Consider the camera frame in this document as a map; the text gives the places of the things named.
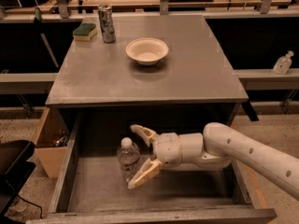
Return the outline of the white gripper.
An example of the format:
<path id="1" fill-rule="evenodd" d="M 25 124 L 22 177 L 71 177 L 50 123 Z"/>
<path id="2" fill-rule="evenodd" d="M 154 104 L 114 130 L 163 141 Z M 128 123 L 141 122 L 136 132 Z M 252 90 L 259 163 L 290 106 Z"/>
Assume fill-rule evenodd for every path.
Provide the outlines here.
<path id="1" fill-rule="evenodd" d="M 130 126 L 133 133 L 140 136 L 145 144 L 153 146 L 153 154 L 157 159 L 147 159 L 133 178 L 128 182 L 128 189 L 135 189 L 149 181 L 164 168 L 176 167 L 182 163 L 180 138 L 176 133 L 162 133 L 158 135 L 150 128 L 133 124 Z"/>

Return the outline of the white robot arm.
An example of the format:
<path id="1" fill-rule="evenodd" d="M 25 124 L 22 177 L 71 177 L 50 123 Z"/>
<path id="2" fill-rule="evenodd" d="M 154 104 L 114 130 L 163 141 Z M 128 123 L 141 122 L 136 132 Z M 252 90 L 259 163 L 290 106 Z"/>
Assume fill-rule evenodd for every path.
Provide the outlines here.
<path id="1" fill-rule="evenodd" d="M 299 199 L 299 159 L 253 140 L 218 122 L 208 123 L 201 133 L 162 133 L 133 125 L 131 131 L 153 148 L 148 159 L 128 182 L 129 189 L 142 186 L 164 167 L 182 163 L 203 170 L 219 170 L 232 159 L 241 161 L 276 186 Z"/>

